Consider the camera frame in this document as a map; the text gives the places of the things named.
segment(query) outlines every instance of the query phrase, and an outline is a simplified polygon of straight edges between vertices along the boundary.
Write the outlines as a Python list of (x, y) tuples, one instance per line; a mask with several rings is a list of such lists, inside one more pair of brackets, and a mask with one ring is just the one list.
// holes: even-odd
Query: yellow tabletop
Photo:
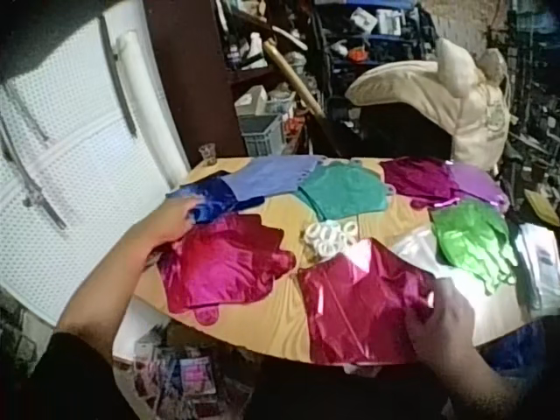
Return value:
[[(238, 171), (249, 160), (249, 157), (236, 157), (219, 159), (218, 164), (211, 167), (199, 165), (189, 173), (186, 182), (194, 182), (219, 170)], [(364, 167), (382, 177), (380, 159), (363, 158), (361, 162)], [(260, 214), (263, 225), (282, 229), (284, 237), (281, 249), (290, 250), (297, 258), (296, 268), (276, 280), (273, 291), (264, 300), (246, 305), (222, 305), (218, 322), (203, 326), (190, 312), (170, 314), (167, 311), (164, 286), (155, 267), (143, 274), (135, 294), (171, 318), (216, 339), (261, 354), (309, 362), (307, 318), (295, 273), (299, 268), (311, 265), (304, 254), (301, 233), (317, 218), (308, 206), (291, 194), (266, 199), (262, 206), (244, 213)], [(410, 199), (398, 195), (391, 199), (387, 211), (364, 213), (348, 220), (358, 222), (360, 239), (374, 237), (388, 247), (412, 230), (430, 224), (426, 210), (412, 209)], [(523, 325), (514, 287), (503, 286), (492, 297), (468, 298), (472, 300), (476, 311), (476, 345), (494, 340)]]

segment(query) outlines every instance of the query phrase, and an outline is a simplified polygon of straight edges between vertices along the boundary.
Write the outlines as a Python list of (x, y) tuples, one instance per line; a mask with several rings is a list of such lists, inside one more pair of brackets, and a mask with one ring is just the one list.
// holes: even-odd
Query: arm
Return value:
[(168, 199), (134, 225), (109, 251), (68, 302), (57, 330), (86, 341), (106, 360), (150, 252), (182, 237), (198, 201)]
[(451, 280), (437, 280), (428, 321), (412, 311), (407, 328), (418, 359), (447, 387), (458, 415), (495, 419), (512, 413), (518, 395), (473, 347), (474, 310)]

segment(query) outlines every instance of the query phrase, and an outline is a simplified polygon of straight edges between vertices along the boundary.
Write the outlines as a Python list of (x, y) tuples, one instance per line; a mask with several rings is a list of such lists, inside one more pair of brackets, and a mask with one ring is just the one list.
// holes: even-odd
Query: teal foil balloon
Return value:
[(493, 294), (500, 284), (515, 284), (517, 265), (508, 225), (490, 205), (466, 199), (431, 213), (437, 245), (453, 266), (473, 273)]
[(388, 187), (375, 172), (354, 162), (317, 166), (295, 192), (319, 221), (382, 212), (389, 205), (388, 194)]

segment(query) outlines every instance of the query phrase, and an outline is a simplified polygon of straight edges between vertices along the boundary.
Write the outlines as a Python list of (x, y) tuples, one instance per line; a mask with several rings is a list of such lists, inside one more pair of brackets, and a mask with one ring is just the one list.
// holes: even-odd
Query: gray plastic crate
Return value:
[(282, 153), (285, 141), (281, 115), (242, 115), (239, 128), (249, 156)]

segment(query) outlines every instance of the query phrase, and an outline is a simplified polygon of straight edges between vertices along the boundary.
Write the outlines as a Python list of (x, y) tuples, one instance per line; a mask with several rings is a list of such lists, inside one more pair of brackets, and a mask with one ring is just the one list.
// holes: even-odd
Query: hand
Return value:
[(147, 241), (150, 249), (183, 237), (192, 227), (188, 213), (201, 199), (166, 199), (156, 210), (139, 221), (130, 232)]
[(461, 375), (473, 356), (474, 310), (451, 279), (434, 285), (434, 312), (422, 323), (407, 311), (406, 327), (418, 359), (437, 375)]

